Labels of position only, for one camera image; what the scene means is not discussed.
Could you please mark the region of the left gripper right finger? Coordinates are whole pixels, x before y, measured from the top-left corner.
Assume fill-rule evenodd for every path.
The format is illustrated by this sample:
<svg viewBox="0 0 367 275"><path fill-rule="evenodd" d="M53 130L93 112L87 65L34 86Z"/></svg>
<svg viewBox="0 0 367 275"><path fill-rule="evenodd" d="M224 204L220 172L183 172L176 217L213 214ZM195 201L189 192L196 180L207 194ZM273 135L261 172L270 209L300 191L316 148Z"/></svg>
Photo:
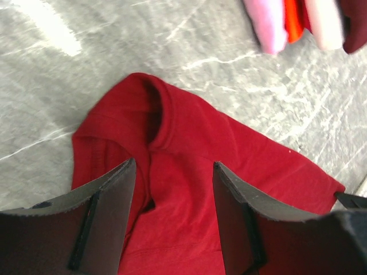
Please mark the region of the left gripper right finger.
<svg viewBox="0 0 367 275"><path fill-rule="evenodd" d="M213 191L226 274L366 273L366 209L303 211L220 162Z"/></svg>

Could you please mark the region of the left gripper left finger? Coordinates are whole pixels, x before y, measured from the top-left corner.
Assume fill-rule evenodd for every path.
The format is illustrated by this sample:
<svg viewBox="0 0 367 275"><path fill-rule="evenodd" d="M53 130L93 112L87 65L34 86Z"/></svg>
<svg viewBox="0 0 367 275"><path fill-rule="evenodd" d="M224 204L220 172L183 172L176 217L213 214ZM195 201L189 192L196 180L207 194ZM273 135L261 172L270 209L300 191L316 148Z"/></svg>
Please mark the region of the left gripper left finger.
<svg viewBox="0 0 367 275"><path fill-rule="evenodd" d="M2 274L117 274L135 187L129 159L28 209L1 212Z"/></svg>

